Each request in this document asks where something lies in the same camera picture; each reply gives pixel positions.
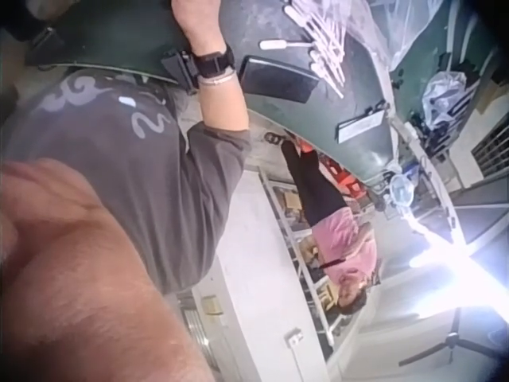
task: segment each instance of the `bracelet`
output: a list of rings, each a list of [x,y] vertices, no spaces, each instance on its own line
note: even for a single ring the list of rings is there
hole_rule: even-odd
[[[198,82],[205,86],[217,86],[228,82],[235,76],[235,74],[236,71],[232,67],[228,67],[223,74],[214,78],[198,76]]]

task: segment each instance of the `electrical outlet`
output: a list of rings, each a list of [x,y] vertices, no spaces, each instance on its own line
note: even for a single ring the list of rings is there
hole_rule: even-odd
[[[295,328],[291,332],[285,335],[285,341],[289,348],[294,349],[304,339],[302,330]]]

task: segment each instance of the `woman in pink shirt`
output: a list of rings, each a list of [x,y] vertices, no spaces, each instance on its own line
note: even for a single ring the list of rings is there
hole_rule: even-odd
[[[376,266],[373,229],[369,223],[359,227],[338,189],[320,171],[315,150],[299,155],[289,140],[281,149],[317,242],[321,268],[340,287],[340,312],[354,314],[366,305],[366,287]]]

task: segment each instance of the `black wristwatch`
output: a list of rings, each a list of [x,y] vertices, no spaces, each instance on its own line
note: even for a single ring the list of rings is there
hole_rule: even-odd
[[[235,58],[230,45],[226,45],[225,53],[211,53],[206,56],[193,56],[196,69],[203,78],[221,76],[227,68],[235,69]]]

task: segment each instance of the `gray t-shirt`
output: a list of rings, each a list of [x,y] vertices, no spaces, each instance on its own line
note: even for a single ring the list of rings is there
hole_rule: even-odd
[[[186,152],[174,104],[159,85],[85,70],[2,128],[5,160],[53,158],[88,179],[164,293],[192,286],[212,265],[250,149],[248,131],[198,123]]]

